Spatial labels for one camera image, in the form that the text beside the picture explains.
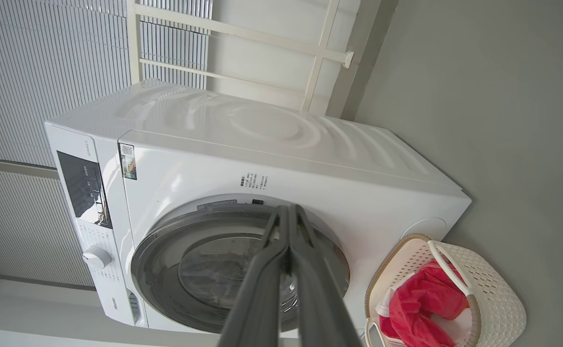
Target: floor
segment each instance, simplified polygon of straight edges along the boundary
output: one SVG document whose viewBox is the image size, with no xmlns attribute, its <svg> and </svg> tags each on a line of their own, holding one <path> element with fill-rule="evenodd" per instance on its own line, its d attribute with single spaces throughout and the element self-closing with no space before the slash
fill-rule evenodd
<svg viewBox="0 0 563 347">
<path fill-rule="evenodd" d="M 390 129 L 473 199 L 445 241 L 521 298 L 513 346 L 563 346 L 563 2 L 400 1 L 356 121 Z"/>
</svg>

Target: qr code sticker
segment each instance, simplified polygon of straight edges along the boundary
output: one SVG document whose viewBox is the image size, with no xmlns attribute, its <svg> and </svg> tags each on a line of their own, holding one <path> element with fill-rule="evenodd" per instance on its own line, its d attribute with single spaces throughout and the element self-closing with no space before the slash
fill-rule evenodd
<svg viewBox="0 0 563 347">
<path fill-rule="evenodd" d="M 124 156 L 134 156 L 134 147 L 130 145 L 121 144 L 121 154 Z"/>
</svg>

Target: red cloth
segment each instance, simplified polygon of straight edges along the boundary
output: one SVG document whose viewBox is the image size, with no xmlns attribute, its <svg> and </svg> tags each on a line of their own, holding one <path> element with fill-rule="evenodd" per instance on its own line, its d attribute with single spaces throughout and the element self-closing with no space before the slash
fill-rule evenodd
<svg viewBox="0 0 563 347">
<path fill-rule="evenodd" d="M 454 347 L 449 335 L 429 318 L 438 314 L 453 320 L 467 306 L 465 295 L 438 262 L 431 261 L 395 291 L 389 306 L 391 317 L 380 317 L 380 330 L 407 347 Z"/>
</svg>

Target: sticker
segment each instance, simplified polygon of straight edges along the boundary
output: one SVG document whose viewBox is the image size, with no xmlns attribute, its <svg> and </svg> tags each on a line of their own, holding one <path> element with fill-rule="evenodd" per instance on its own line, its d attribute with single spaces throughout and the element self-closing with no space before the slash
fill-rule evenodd
<svg viewBox="0 0 563 347">
<path fill-rule="evenodd" d="M 247 175 L 241 177 L 241 187 L 264 190 L 267 188 L 267 184 L 268 176 L 257 173 L 248 172 Z"/>
<path fill-rule="evenodd" d="M 121 169 L 123 177 L 130 180 L 137 180 L 136 176 L 136 158 L 134 158 L 134 146 L 119 143 L 119 154 L 121 157 Z"/>
<path fill-rule="evenodd" d="M 200 211 L 215 205 L 227 205 L 227 204 L 236 204 L 236 203 L 237 200 L 223 200 L 223 201 L 209 202 L 208 204 L 198 205 L 198 207 L 196 208 L 198 209 L 198 211 Z"/>
</svg>

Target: button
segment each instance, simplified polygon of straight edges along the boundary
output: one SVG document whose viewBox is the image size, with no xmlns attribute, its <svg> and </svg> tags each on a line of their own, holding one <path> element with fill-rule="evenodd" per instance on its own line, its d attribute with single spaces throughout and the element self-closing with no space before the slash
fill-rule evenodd
<svg viewBox="0 0 563 347">
<path fill-rule="evenodd" d="M 95 199 L 95 202 L 98 204 L 104 204 L 104 199 L 103 196 L 101 196 L 101 193 L 99 193 L 99 191 L 95 191 L 93 193 L 93 198 Z"/>
<path fill-rule="evenodd" d="M 95 179 L 95 177 L 97 177 L 97 170 L 95 170 L 95 167 L 90 166 L 90 165 L 86 165 L 85 169 L 87 170 L 87 176 L 89 176 L 90 178 Z"/>
<path fill-rule="evenodd" d="M 89 185 L 91 186 L 91 189 L 92 189 L 93 191 L 99 191 L 99 186 L 98 186 L 96 180 L 91 180 L 91 179 L 90 179 L 90 180 L 89 180 Z"/>
</svg>

